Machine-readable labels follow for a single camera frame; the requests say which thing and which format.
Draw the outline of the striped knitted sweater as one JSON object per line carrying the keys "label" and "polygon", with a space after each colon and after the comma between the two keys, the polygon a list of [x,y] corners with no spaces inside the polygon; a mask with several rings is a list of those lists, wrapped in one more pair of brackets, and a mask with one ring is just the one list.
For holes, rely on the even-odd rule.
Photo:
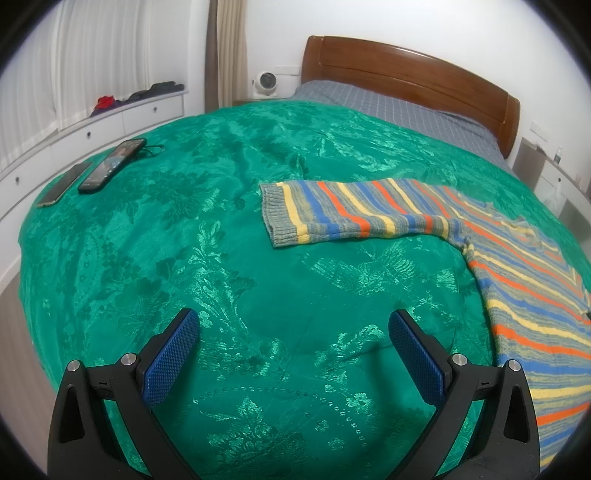
{"label": "striped knitted sweater", "polygon": [[590,293],[559,246],[522,219],[413,179],[263,184],[273,247],[437,236],[460,250],[492,323],[497,357],[525,369],[546,468],[590,405]]}

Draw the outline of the dark clothes pile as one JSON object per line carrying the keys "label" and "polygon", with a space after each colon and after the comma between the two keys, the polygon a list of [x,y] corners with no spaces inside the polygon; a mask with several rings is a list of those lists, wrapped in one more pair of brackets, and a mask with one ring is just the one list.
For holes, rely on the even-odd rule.
{"label": "dark clothes pile", "polygon": [[123,101],[125,105],[135,103],[149,98],[167,95],[176,92],[182,92],[184,85],[176,83],[174,81],[158,82],[152,84],[148,89],[139,90],[131,94],[126,100]]}

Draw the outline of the green patterned bedspread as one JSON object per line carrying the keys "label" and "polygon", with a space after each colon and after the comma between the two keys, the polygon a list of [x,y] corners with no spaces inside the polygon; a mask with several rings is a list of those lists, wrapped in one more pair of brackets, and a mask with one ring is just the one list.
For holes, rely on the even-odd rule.
{"label": "green patterned bedspread", "polygon": [[286,101],[185,117],[100,191],[21,227],[20,296],[51,383],[115,363],[182,308],[200,335],[155,416],[204,479],[382,479],[434,415],[388,335],[404,309],[452,354],[500,366],[460,250],[426,234],[273,247],[263,184],[413,179],[522,219],[590,293],[569,230],[512,174],[344,107]]}

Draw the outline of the grey smartphone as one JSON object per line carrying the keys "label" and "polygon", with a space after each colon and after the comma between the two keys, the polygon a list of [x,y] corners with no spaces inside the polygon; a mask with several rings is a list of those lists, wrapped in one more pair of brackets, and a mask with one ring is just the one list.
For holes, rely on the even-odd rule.
{"label": "grey smartphone", "polygon": [[67,190],[74,184],[74,182],[92,165],[91,160],[85,160],[83,162],[73,165],[68,171],[66,171],[58,181],[42,195],[37,201],[36,207],[48,207],[56,204]]}

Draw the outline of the white bedside desk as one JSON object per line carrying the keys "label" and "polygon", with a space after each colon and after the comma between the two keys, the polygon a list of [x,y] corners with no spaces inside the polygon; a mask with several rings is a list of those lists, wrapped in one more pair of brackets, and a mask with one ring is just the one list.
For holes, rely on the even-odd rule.
{"label": "white bedside desk", "polygon": [[540,147],[521,140],[513,172],[572,232],[590,233],[590,200]]}

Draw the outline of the white drawer cabinet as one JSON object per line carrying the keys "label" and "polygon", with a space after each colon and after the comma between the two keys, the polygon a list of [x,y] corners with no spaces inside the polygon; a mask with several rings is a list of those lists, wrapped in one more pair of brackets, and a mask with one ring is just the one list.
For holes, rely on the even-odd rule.
{"label": "white drawer cabinet", "polygon": [[184,94],[149,98],[74,125],[32,149],[1,174],[1,288],[20,267],[18,234],[39,192],[96,152],[185,114]]}

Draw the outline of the red cloth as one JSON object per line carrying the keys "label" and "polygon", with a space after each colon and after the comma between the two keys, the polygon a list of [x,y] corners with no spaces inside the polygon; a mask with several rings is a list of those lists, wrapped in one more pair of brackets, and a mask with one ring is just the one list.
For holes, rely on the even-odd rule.
{"label": "red cloth", "polygon": [[113,96],[102,96],[97,100],[90,116],[94,117],[97,115],[101,115],[103,113],[106,113],[107,111],[119,108],[122,105],[123,102],[116,99]]}

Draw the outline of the white sheer curtain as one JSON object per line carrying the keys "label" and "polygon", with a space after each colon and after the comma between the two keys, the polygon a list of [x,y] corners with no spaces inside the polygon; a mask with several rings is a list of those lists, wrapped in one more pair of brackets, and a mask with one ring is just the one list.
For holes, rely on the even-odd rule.
{"label": "white sheer curtain", "polygon": [[1,74],[1,167],[148,83],[148,1],[62,1]]}

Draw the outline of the beige curtain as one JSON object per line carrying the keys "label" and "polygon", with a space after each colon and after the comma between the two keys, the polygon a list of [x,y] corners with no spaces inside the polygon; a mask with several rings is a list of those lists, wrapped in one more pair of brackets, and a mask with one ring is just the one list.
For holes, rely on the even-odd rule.
{"label": "beige curtain", "polygon": [[204,110],[232,106],[247,96],[247,2],[211,0],[205,37]]}

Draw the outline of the small white fan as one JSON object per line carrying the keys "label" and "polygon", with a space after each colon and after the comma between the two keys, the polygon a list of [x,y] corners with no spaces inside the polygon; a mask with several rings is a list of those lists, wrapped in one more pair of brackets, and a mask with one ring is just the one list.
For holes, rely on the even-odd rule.
{"label": "small white fan", "polygon": [[252,98],[266,99],[276,97],[277,77],[270,71],[260,72],[252,80]]}

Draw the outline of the wooden headboard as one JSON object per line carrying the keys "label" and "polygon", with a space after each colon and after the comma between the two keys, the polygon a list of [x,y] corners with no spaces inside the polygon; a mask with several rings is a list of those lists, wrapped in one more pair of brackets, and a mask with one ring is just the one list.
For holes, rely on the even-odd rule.
{"label": "wooden headboard", "polygon": [[345,83],[485,126],[507,158],[520,123],[520,101],[494,83],[448,61],[412,49],[339,36],[311,36],[301,81]]}

